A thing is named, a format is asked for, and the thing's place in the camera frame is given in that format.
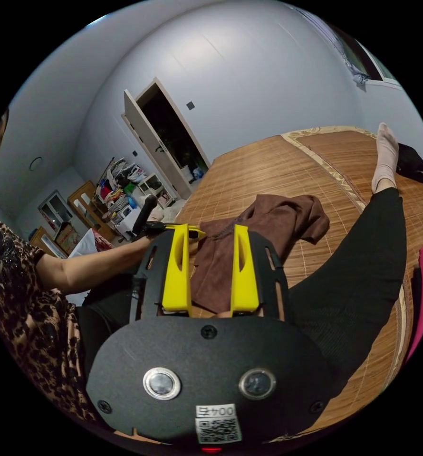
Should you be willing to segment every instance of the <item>yellow bracket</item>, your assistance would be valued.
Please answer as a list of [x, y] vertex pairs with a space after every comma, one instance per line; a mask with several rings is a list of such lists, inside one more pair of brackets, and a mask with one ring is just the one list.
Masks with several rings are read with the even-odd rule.
[[187, 312], [192, 315], [189, 281], [189, 226], [173, 227], [173, 240], [165, 275], [162, 306], [166, 312]]
[[238, 312], [255, 312], [258, 307], [258, 287], [248, 227], [235, 225], [231, 315]]
[[[179, 225], [175, 225], [175, 224], [172, 224], [172, 223], [167, 223], [165, 225], [166, 229], [176, 229]], [[189, 239], [192, 239], [194, 241], [200, 241], [204, 236], [205, 236], [205, 233], [201, 230], [199, 230], [198, 227], [194, 226], [194, 225], [189, 225], [188, 226], [188, 235], [189, 235]]]

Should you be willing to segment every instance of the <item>black pants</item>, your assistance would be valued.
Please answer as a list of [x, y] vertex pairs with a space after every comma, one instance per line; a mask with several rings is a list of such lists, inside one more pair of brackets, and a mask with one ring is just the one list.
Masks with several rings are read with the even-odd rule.
[[85, 349], [86, 379], [102, 344], [115, 331], [129, 323], [131, 299], [132, 274], [128, 272], [93, 288], [82, 306], [77, 307], [81, 341]]
[[[365, 361], [398, 299], [406, 265], [406, 229], [396, 189], [375, 194], [331, 258], [292, 287], [294, 323], [321, 349], [339, 385]], [[92, 290], [78, 307], [88, 375], [99, 347], [129, 322], [131, 276]]]

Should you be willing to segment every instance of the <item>brown shirt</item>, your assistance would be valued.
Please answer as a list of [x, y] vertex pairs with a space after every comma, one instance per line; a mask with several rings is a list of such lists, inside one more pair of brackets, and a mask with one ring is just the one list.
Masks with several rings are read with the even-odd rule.
[[329, 229], [329, 218], [318, 198], [257, 195], [237, 218], [201, 223], [207, 236], [200, 242], [191, 278], [192, 300], [211, 312], [231, 307], [234, 225], [243, 225], [268, 239], [282, 263], [298, 239], [315, 244]]
[[43, 291], [44, 252], [0, 223], [0, 335], [25, 375], [62, 411], [96, 421], [85, 392], [75, 306]]

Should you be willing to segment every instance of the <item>beige sock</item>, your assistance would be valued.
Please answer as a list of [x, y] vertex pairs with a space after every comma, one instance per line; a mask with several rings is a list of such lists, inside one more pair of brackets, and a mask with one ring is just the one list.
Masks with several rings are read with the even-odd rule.
[[392, 130], [385, 123], [379, 124], [378, 135], [376, 137], [376, 150], [378, 151], [378, 161], [372, 179], [373, 193], [376, 192], [376, 187], [381, 179], [389, 179], [395, 185], [398, 142]]

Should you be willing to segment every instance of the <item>qr code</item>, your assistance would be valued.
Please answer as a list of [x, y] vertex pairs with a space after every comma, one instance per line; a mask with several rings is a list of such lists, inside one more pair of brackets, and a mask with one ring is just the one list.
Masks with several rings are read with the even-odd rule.
[[197, 418], [196, 431], [199, 443], [231, 443], [241, 440], [237, 417]]

